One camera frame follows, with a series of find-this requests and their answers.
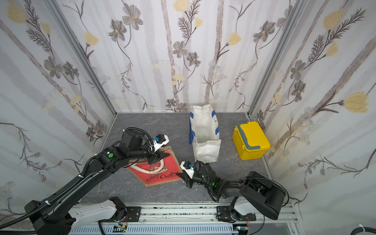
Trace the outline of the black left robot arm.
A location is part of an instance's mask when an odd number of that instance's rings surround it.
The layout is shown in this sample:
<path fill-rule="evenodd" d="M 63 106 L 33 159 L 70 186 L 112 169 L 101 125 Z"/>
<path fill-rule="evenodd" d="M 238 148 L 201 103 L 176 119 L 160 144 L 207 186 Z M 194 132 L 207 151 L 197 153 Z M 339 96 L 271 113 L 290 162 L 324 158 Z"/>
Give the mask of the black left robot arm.
<path fill-rule="evenodd" d="M 126 206 L 117 197 L 101 204 L 75 210 L 74 205 L 91 189 L 115 174 L 121 168 L 130 167 L 140 160 L 149 165 L 167 157 L 160 148 L 167 145 L 167 135 L 151 137 L 146 131 L 128 127 L 121 140 L 91 157 L 82 171 L 56 193 L 42 201 L 31 201 L 25 206 L 33 228 L 38 235 L 67 235 L 74 229 L 96 220 L 126 216 Z"/>

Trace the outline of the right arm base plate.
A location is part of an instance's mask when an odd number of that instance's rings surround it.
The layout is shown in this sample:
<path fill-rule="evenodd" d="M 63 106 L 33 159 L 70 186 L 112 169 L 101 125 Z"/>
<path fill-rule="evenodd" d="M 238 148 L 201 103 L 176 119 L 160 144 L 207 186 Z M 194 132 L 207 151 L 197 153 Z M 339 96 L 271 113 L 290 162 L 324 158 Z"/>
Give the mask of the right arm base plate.
<path fill-rule="evenodd" d="M 219 222 L 227 223 L 251 222 L 257 220 L 256 215 L 254 213 L 241 215 L 235 209 L 231 209 L 230 206 L 217 206 L 215 218 Z"/>

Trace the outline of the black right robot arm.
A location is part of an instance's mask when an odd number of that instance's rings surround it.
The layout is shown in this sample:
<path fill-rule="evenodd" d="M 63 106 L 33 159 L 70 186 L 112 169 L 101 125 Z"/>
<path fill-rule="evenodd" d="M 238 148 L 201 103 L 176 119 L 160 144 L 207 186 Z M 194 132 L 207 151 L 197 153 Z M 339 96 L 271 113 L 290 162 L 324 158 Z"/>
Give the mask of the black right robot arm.
<path fill-rule="evenodd" d="M 218 203 L 223 198 L 233 198 L 234 204 L 243 198 L 254 209 L 265 217 L 277 220 L 284 207 L 287 190 L 279 183 L 261 174 L 251 171 L 238 181 L 230 181 L 217 176 L 209 163 L 183 161 L 181 172 L 176 175 L 181 178 L 187 188 L 194 184 L 205 187 L 212 201 Z"/>

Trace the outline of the red Christmas jute bag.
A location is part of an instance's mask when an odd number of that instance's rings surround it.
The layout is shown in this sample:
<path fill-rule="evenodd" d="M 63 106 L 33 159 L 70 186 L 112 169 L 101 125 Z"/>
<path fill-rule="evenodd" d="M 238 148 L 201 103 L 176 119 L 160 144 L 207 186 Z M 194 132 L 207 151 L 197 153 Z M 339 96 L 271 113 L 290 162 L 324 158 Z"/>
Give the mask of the red Christmas jute bag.
<path fill-rule="evenodd" d="M 159 162 L 149 165 L 147 161 L 141 161 L 128 168 L 146 187 L 161 185 L 181 180 L 177 173 L 182 173 L 174 152 L 170 146 L 161 149 L 167 153 L 167 157 Z"/>

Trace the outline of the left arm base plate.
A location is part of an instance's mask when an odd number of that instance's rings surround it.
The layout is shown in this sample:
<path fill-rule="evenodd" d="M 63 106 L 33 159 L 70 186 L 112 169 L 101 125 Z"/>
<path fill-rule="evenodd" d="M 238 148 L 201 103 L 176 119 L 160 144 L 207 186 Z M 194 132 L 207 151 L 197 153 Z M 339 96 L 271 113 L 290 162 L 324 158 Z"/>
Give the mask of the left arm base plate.
<path fill-rule="evenodd" d="M 141 207 L 121 207 L 113 216 L 115 222 L 139 222 Z"/>

